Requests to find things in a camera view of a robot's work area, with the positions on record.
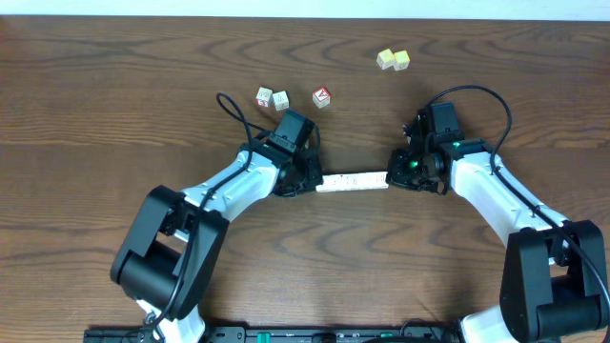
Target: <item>small cube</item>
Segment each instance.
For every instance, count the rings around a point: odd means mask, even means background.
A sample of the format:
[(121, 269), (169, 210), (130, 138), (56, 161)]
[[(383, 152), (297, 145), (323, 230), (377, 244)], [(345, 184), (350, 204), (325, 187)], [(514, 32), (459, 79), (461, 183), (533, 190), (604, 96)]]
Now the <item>small cube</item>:
[(319, 109), (331, 103), (331, 94), (325, 87), (314, 91), (314, 103)]
[(384, 70), (392, 67), (396, 59), (391, 50), (386, 49), (377, 55), (377, 63)]
[(261, 87), (258, 89), (258, 95), (256, 96), (256, 102), (258, 106), (270, 107), (271, 106), (271, 95), (274, 91)]
[(395, 71), (402, 71), (403, 69), (407, 69), (407, 67), (409, 67), (409, 62), (411, 62), (411, 59), (409, 58), (409, 54), (407, 53), (406, 50), (396, 52), (394, 54), (394, 58), (395, 58), (395, 63), (394, 63)]
[(274, 93), (274, 105), (277, 111), (288, 109), (288, 94), (286, 94), (286, 91)]

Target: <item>tabletop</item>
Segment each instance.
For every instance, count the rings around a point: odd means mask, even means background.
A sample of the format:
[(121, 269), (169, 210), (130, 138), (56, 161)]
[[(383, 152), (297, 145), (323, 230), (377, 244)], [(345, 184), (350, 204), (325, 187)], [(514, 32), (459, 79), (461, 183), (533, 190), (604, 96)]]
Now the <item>tabletop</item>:
[[(406, 49), (409, 68), (382, 71), (386, 48)], [(260, 108), (258, 88), (289, 93), (320, 127), (324, 172), (337, 173), (385, 170), (407, 146), (402, 124), (436, 93), (489, 87), (513, 111), (508, 170), (607, 235), (609, 73), (607, 23), (4, 17), (0, 341), (141, 324), (110, 266), (152, 188), (201, 183), (246, 141), (218, 91), (268, 129), (282, 112)], [(320, 87), (333, 97), (321, 110)], [(495, 99), (446, 100), (469, 137), (496, 143), (506, 117)], [(498, 237), (452, 193), (269, 197), (230, 226), (200, 311), (252, 326), (454, 320), (498, 303), (503, 262)]]

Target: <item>wood grain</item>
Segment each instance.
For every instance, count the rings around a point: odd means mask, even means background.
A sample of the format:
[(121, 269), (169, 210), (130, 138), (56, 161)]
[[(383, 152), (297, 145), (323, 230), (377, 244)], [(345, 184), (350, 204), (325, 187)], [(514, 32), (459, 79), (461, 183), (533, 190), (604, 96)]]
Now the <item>wood grain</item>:
[[(408, 49), (407, 71), (376, 52)], [(377, 171), (401, 125), (459, 84), (514, 112), (500, 154), (554, 209), (610, 232), (610, 25), (603, 23), (119, 17), (0, 19), (0, 341), (82, 339), (138, 325), (109, 278), (148, 191), (199, 183), (245, 137), (259, 86), (286, 90), (320, 126), (327, 172)], [(311, 92), (325, 86), (331, 106)], [(455, 93), (470, 136), (505, 125), (486, 94)], [(231, 225), (201, 302), (210, 320), (251, 325), (399, 325), (498, 303), (504, 248), (454, 194), (398, 189), (254, 204)], [(584, 333), (568, 342), (597, 342)]]

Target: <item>white strip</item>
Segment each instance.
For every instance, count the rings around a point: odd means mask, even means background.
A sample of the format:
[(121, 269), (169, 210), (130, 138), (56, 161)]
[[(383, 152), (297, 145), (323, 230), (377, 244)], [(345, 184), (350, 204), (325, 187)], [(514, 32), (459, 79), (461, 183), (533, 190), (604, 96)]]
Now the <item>white strip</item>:
[(386, 171), (353, 174), (324, 175), (324, 184), (316, 186), (318, 192), (362, 191), (387, 189)]
[(609, 21), (607, 0), (0, 0), (0, 15)]

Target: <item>white wall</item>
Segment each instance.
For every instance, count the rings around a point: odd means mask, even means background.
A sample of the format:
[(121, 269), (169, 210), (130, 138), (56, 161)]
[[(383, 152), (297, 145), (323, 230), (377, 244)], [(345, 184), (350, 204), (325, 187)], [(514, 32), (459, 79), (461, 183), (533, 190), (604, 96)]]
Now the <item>white wall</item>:
[(610, 0), (0, 0), (0, 14), (610, 21)]

